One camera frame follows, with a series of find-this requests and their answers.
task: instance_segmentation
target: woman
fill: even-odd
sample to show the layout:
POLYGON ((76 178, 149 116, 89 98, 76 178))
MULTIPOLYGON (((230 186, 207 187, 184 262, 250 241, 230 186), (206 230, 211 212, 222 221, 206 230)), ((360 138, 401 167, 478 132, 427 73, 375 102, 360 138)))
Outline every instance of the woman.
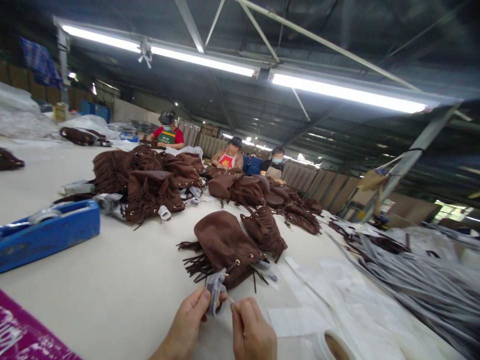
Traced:
POLYGON ((282 147, 277 146, 271 152, 270 159, 263 160, 260 166, 260 175, 268 176, 275 180, 277 185, 286 185, 282 180, 282 171, 284 170, 284 154, 282 147))
POLYGON ((242 148, 242 139, 234 136, 228 142, 226 148, 220 149, 214 157, 211 158, 211 164, 217 168, 230 170, 231 168, 244 167, 244 156, 240 153, 242 148))

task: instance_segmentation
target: blue chair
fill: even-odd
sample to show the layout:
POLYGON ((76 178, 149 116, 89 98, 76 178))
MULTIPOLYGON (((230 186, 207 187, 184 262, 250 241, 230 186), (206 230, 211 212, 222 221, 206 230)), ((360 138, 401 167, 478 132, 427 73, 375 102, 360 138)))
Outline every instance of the blue chair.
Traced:
POLYGON ((246 156, 246 155, 243 155, 243 167, 241 168, 241 170, 246 174, 247 173, 247 170, 249 169, 249 161, 250 161, 250 157, 246 156))
POLYGON ((247 175, 259 175, 260 166, 262 166, 263 160, 258 157, 252 157, 250 159, 250 166, 248 167, 247 175))

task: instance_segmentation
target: hand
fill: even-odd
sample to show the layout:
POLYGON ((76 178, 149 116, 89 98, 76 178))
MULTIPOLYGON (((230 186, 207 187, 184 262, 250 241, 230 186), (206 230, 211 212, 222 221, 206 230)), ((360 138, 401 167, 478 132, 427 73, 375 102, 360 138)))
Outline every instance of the hand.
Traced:
MULTIPOLYGON (((199 337, 200 322, 207 321, 205 312, 210 297, 210 292, 202 286, 182 301, 167 336, 149 360, 190 359, 199 337)), ((227 298, 226 293, 221 294, 220 302, 227 298)))
POLYGON ((231 305, 235 360, 277 360, 277 334, 254 298, 231 305))

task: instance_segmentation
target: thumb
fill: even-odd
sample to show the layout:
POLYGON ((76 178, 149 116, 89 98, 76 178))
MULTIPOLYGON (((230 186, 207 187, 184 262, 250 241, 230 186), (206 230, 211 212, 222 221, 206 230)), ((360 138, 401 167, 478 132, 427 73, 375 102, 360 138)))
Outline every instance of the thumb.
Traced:
POLYGON ((207 312, 207 309, 209 308, 210 305, 210 298, 212 295, 210 294, 210 291, 204 290, 198 299, 198 302, 196 303, 195 307, 193 308, 193 312, 195 314, 195 318, 198 318, 198 321, 202 319, 202 316, 207 312))

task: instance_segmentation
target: pink packaging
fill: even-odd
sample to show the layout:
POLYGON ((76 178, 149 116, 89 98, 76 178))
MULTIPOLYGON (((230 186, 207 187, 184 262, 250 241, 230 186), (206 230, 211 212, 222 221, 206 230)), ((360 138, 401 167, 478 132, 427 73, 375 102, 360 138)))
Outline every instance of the pink packaging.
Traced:
POLYGON ((81 360, 0 290, 0 360, 81 360))

